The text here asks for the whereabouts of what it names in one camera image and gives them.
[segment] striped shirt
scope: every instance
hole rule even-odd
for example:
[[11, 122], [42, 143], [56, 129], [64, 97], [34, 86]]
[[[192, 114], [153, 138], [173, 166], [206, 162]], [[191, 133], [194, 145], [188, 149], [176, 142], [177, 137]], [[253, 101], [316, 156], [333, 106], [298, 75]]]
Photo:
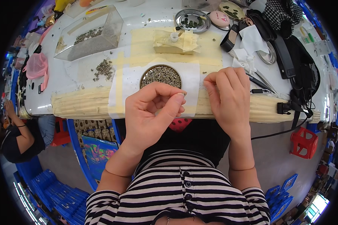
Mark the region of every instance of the striped shirt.
[[203, 222], [270, 224], [260, 188], [240, 191], [211, 161], [188, 150], [163, 150], [138, 165], [123, 194], [96, 191], [86, 201], [85, 225], [154, 225], [163, 216]]

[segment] fingernail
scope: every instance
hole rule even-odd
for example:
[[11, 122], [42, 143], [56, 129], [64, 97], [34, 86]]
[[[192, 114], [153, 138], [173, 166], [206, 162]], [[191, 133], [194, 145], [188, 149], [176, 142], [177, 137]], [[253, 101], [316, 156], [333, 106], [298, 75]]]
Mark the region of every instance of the fingernail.
[[174, 100], [178, 103], [178, 104], [181, 104], [182, 103], [182, 101], [183, 101], [183, 99], [184, 99], [184, 93], [177, 93], [176, 95], [175, 95], [175, 98], [174, 98]]

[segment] black pants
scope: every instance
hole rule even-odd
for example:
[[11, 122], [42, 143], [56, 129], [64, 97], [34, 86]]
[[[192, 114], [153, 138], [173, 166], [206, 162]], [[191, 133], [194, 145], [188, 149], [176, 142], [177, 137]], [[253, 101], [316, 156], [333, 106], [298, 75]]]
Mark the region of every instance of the black pants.
[[[116, 119], [115, 123], [121, 138], [124, 139], [126, 134], [125, 119]], [[156, 151], [186, 149], [202, 153], [217, 167], [229, 142], [230, 137], [215, 119], [193, 119], [181, 133], [176, 133], [167, 128], [157, 143], [145, 149], [141, 162], [148, 159], [149, 155]]]

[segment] white table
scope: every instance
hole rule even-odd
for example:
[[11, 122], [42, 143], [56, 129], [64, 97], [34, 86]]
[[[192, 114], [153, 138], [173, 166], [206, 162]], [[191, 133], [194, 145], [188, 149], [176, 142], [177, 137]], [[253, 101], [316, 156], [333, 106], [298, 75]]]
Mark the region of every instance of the white table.
[[[174, 15], [181, 10], [182, 1], [146, 0], [145, 3], [137, 7], [130, 7], [127, 1], [116, 2], [114, 0], [105, 0], [91, 8], [111, 4], [113, 4], [117, 8], [117, 11], [120, 13], [121, 17], [124, 20], [118, 48], [110, 50], [113, 52], [113, 54], [110, 55], [110, 57], [116, 58], [118, 52], [124, 52], [124, 55], [130, 54], [131, 30], [142, 27], [165, 27], [165, 26], [173, 27]], [[32, 83], [35, 84], [33, 90], [31, 90], [31, 88], [26, 89], [25, 106], [29, 114], [31, 115], [52, 114], [51, 107], [52, 93], [61, 94], [72, 92], [75, 90], [79, 90], [81, 86], [84, 86], [85, 88], [94, 88], [98, 86], [111, 85], [109, 81], [105, 81], [104, 79], [100, 79], [99, 81], [94, 82], [92, 81], [92, 79], [88, 79], [88, 77], [85, 77], [86, 76], [85, 74], [82, 74], [80, 73], [80, 71], [78, 71], [78, 66], [80, 63], [86, 63], [85, 65], [86, 67], [95, 68], [102, 60], [103, 55], [108, 56], [109, 51], [95, 53], [93, 55], [89, 55], [72, 62], [54, 58], [54, 51], [59, 36], [61, 34], [61, 31], [71, 23], [82, 18], [83, 16], [85, 16], [85, 12], [81, 13], [74, 19], [63, 14], [58, 19], [58, 21], [53, 25], [51, 30], [48, 32], [48, 34], [42, 41], [41, 52], [44, 53], [45, 56], [48, 58], [49, 80], [47, 88], [41, 94], [38, 94], [38, 85], [40, 83], [43, 83], [44, 78], [41, 77], [35, 80], [28, 80], [27, 86], [29, 84], [32, 85]], [[312, 27], [312, 25], [308, 21], [305, 21], [305, 23], [307, 28]], [[221, 31], [214, 26], [211, 26], [209, 30], [221, 34], [222, 37], [224, 37], [225, 34], [227, 33], [226, 31]], [[316, 40], [320, 40], [319, 35], [316, 33], [314, 28], [309, 31]], [[297, 32], [297, 29], [294, 35], [296, 35], [298, 39], [301, 40], [300, 33]], [[236, 44], [239, 43], [240, 38], [238, 36], [236, 39]], [[305, 47], [309, 52], [309, 54], [311, 54], [311, 56], [315, 60], [315, 63], [318, 69], [320, 70], [321, 76], [320, 88], [317, 91], [317, 93], [313, 96], [313, 102], [316, 105], [316, 110], [319, 110], [321, 112], [320, 120], [328, 121], [329, 113], [327, 108], [333, 106], [328, 103], [328, 99], [330, 96], [329, 77], [327, 73], [323, 72], [324, 70], [323, 68], [325, 67], [324, 66], [325, 61], [323, 57], [316, 56], [316, 54], [313, 51], [314, 49], [313, 44], [308, 44]], [[224, 51], [222, 51], [222, 59], [224, 67], [232, 65], [233, 57]], [[267, 65], [259, 57], [255, 57], [254, 60], [255, 66], [259, 74], [265, 76], [266, 79], [269, 80], [273, 88], [275, 88], [275, 90], [278, 92], [278, 97], [289, 100], [289, 92], [292, 89], [292, 86], [289, 80], [283, 80], [281, 78], [277, 63], [275, 63], [274, 65]], [[303, 119], [305, 118], [305, 115], [303, 113], [301, 115], [301, 118]]]

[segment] pink mesh basket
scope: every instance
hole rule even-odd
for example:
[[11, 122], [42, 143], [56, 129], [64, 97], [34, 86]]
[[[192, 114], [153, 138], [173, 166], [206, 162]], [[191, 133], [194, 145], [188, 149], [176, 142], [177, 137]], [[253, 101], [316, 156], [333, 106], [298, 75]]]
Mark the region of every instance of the pink mesh basket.
[[44, 76], [44, 83], [41, 84], [41, 91], [44, 91], [48, 83], [49, 76], [47, 75], [48, 60], [43, 53], [34, 53], [28, 59], [26, 66], [23, 68], [23, 72], [26, 71], [26, 77], [28, 79], [36, 79]]

